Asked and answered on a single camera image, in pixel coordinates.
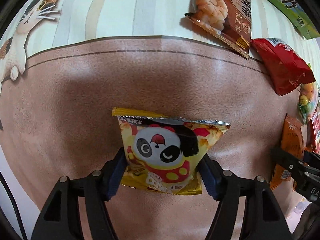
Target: cat eye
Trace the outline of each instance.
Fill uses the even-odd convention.
[[[37,11],[40,11],[41,9],[43,9],[43,7],[44,7],[46,4],[47,4],[47,1],[46,1],[46,0],[43,0],[43,1],[40,3]]]

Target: green package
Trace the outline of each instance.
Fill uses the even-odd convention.
[[[307,39],[320,37],[308,15],[295,0],[268,0],[287,16],[300,33]]]

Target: panda nose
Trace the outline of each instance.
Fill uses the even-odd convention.
[[[155,134],[152,137],[151,142],[154,142],[156,144],[156,148],[159,148],[158,144],[165,145],[164,137],[160,134]]]

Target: pastry image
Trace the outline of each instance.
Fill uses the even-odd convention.
[[[210,26],[222,31],[225,18],[228,16],[228,7],[224,0],[196,0],[198,17]]]

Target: striped pattern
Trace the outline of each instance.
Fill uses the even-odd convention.
[[[0,46],[13,35],[28,3],[11,22]],[[110,36],[167,35],[225,46],[184,18],[190,0],[59,0],[57,21],[43,20],[31,31],[27,56],[45,49]],[[275,37],[287,42],[313,66],[320,80],[320,56],[316,40],[305,40],[291,22],[267,0],[252,0],[252,38]],[[259,56],[250,51],[250,55]]]

